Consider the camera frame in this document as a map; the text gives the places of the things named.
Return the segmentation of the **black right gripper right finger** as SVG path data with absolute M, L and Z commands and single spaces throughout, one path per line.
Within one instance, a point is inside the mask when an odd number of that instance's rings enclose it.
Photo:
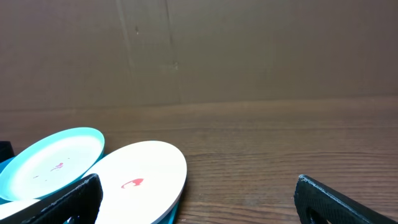
M 301 224 L 397 224 L 303 174 L 296 183 L 294 204 Z

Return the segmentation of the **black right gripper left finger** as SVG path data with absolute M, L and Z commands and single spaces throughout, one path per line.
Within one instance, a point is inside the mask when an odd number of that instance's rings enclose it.
M 90 174 L 33 205 L 1 220 L 1 224 L 94 224 L 103 199 L 100 177 Z

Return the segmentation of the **light blue plate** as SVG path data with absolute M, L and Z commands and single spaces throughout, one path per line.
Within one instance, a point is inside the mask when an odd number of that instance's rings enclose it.
M 71 128 L 43 138 L 18 154 L 1 172 L 1 198 L 44 198 L 80 179 L 104 153 L 94 128 Z

